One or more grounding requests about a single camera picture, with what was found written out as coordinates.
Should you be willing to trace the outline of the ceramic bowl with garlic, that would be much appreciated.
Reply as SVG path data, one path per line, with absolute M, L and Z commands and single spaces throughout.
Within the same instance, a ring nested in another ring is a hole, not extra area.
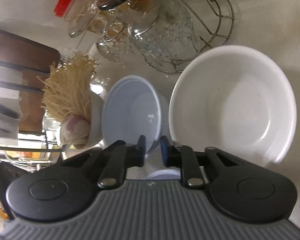
M 104 101 L 92 91 L 89 96 L 89 120 L 79 114 L 68 114 L 61 122 L 59 138 L 62 146 L 74 146 L 83 150 L 102 140 L 101 116 Z

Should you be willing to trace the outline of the brown cutting board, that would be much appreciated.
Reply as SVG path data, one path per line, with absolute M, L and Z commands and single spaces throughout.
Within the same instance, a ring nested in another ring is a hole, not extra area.
M 50 75 L 51 64 L 60 59 L 54 48 L 0 30 L 0 88 L 17 92 L 21 131 L 42 130 L 43 81 Z

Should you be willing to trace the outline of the black countertop rack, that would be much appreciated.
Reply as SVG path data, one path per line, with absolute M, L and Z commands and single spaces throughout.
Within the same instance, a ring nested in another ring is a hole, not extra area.
M 0 148 L 4 146 L 15 148 L 18 146 L 18 134 L 22 132 L 19 129 L 21 110 L 18 102 L 17 92 L 0 88 Z M 36 133 L 25 133 L 40 135 L 41 132 L 42 130 Z

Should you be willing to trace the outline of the white plastic bowl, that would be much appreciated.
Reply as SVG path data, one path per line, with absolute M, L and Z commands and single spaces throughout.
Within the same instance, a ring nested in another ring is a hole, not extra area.
M 223 46 L 193 60 L 169 107 L 172 140 L 203 151 L 214 146 L 258 165 L 281 162 L 297 121 L 292 87 L 263 53 Z

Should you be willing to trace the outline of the pale blue plastic bowl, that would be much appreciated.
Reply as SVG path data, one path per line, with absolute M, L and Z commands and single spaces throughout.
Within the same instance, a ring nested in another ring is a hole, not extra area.
M 143 135 L 149 155 L 158 147 L 161 136 L 170 135 L 168 102 L 145 78 L 125 76 L 108 93 L 101 123 L 106 146 L 117 140 L 136 144 Z

